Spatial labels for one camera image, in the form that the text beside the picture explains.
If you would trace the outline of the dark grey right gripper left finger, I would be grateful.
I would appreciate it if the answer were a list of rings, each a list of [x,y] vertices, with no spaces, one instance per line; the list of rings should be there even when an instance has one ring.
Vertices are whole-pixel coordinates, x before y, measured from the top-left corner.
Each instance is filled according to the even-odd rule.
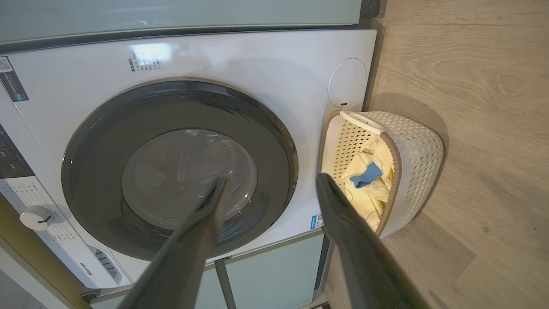
[[[205,262],[225,221],[229,182],[212,184],[194,213],[170,236],[120,309],[192,309]]]

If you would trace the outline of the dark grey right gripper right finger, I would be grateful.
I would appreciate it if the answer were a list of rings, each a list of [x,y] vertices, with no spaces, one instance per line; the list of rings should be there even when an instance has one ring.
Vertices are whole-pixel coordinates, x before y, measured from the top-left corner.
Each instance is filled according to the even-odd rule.
[[[341,255],[352,307],[427,309],[427,301],[332,177],[317,174],[316,190],[324,232]]]

